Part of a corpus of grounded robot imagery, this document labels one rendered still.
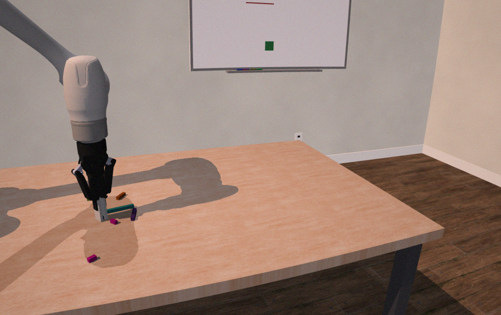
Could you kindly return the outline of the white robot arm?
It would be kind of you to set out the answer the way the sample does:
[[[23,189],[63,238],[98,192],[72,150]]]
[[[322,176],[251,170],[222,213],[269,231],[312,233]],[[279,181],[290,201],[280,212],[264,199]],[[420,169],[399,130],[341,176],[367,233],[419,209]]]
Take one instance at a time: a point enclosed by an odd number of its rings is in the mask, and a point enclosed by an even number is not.
[[[63,85],[75,141],[89,144],[108,137],[109,78],[95,56],[76,56],[7,0],[0,0],[0,26],[43,55]]]

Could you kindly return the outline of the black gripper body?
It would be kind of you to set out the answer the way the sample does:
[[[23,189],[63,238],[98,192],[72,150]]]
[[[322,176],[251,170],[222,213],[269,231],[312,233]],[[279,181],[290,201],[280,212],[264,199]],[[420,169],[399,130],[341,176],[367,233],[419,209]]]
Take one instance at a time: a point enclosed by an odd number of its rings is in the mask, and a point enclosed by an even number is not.
[[[104,160],[104,166],[108,161],[106,139],[94,143],[81,143],[77,141],[77,151],[80,159],[78,164],[85,170],[86,173],[91,174],[91,163],[96,164],[96,172],[99,171],[99,160]],[[81,162],[81,163],[80,163]]]

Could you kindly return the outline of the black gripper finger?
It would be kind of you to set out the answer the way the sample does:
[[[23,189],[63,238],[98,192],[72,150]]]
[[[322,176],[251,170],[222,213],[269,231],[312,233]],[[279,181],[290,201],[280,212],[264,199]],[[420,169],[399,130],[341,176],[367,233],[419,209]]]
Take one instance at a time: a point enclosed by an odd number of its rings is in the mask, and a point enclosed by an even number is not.
[[[108,219],[108,210],[106,208],[106,198],[107,194],[112,192],[112,177],[113,177],[113,169],[116,164],[116,159],[108,157],[108,161],[105,164],[104,168],[104,160],[99,160],[99,171],[97,172],[97,181],[98,181],[98,191],[99,191],[99,200],[102,203],[102,214],[104,219]]]
[[[95,219],[102,222],[104,221],[104,218],[102,215],[102,203],[99,199],[98,182],[96,178],[98,176],[96,172],[96,164],[92,162],[90,165],[91,174],[86,173],[86,175],[88,176],[88,182],[84,177],[84,172],[82,170],[83,168],[81,167],[81,164],[79,164],[76,169],[72,169],[71,173],[77,178],[81,190],[84,193],[85,199],[91,200],[93,202]]]

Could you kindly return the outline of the turquoise rod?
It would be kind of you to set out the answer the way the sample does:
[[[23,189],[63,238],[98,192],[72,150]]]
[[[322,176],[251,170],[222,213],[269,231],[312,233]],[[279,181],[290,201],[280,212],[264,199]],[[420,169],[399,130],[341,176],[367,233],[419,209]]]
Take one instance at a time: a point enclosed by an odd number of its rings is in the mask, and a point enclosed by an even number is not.
[[[107,210],[108,210],[108,214],[109,214],[109,213],[115,213],[115,212],[122,211],[122,210],[133,209],[133,208],[134,208],[134,205],[130,204],[130,205],[114,207],[112,209],[107,209]]]

